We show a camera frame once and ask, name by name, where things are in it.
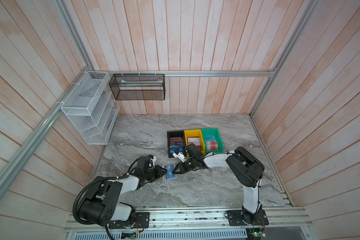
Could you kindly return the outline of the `beige leather card holder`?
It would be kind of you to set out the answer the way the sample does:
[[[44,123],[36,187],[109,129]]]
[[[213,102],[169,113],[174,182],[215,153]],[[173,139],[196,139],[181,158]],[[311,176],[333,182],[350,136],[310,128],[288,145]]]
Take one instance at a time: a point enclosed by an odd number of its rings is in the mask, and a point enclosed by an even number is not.
[[[167,173],[165,174],[165,180],[176,180],[178,178],[178,176],[173,173],[175,165],[165,165],[164,168],[167,170]]]

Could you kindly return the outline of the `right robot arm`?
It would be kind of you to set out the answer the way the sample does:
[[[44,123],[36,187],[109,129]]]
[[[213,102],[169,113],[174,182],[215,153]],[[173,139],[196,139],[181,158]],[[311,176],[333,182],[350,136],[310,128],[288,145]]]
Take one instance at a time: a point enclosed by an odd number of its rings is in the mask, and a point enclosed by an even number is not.
[[[260,201],[260,188],[265,170],[264,165],[244,147],[222,153],[202,153],[194,144],[185,146],[183,152],[176,150],[173,157],[180,160],[174,167],[174,175],[185,174],[210,168],[229,168],[243,185],[243,204],[241,210],[227,211],[230,226],[269,224]]]

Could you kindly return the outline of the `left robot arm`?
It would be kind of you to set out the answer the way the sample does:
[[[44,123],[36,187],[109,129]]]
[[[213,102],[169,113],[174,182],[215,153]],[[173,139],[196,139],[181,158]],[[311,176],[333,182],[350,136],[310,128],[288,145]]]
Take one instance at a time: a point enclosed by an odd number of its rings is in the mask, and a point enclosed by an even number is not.
[[[165,176],[168,171],[155,162],[153,155],[139,157],[122,176],[96,177],[76,197],[72,210],[74,219],[82,225],[133,227],[137,222],[136,208],[121,203],[120,195],[139,190]]]

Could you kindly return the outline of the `black plastic bin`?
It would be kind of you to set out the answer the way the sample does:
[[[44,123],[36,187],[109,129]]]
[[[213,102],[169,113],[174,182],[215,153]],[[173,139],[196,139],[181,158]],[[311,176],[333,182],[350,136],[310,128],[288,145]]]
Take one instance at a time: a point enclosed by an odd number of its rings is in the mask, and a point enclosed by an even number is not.
[[[174,158],[173,153],[178,150],[185,153],[186,139],[184,131],[169,131],[167,132],[168,142],[168,157]]]

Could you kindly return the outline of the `yellow plastic bin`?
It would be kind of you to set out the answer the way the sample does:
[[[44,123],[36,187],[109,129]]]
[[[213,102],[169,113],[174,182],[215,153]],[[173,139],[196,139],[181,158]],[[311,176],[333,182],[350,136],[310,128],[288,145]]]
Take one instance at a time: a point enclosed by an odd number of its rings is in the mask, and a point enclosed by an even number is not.
[[[185,130],[186,145],[194,144],[202,153],[205,153],[205,142],[202,131],[198,130]]]

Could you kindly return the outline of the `green plastic bin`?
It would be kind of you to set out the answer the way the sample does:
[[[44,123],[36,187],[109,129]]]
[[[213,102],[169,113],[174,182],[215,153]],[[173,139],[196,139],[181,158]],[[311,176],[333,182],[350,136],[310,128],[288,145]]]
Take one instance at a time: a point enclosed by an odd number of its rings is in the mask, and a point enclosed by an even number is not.
[[[224,144],[217,128],[201,129],[206,153],[222,153]]]

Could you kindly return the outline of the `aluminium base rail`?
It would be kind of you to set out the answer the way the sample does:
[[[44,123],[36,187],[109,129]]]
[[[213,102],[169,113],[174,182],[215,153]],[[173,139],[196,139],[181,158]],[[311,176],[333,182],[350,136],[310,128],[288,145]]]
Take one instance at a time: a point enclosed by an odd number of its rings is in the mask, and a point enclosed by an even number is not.
[[[303,207],[264,207],[269,224],[272,227],[312,226],[313,223]],[[229,217],[227,211],[239,211],[234,208],[137,208],[136,215],[149,213],[149,226],[145,230],[188,230],[188,229],[228,229],[234,227],[262,227],[266,221],[256,220],[247,225],[243,220]]]

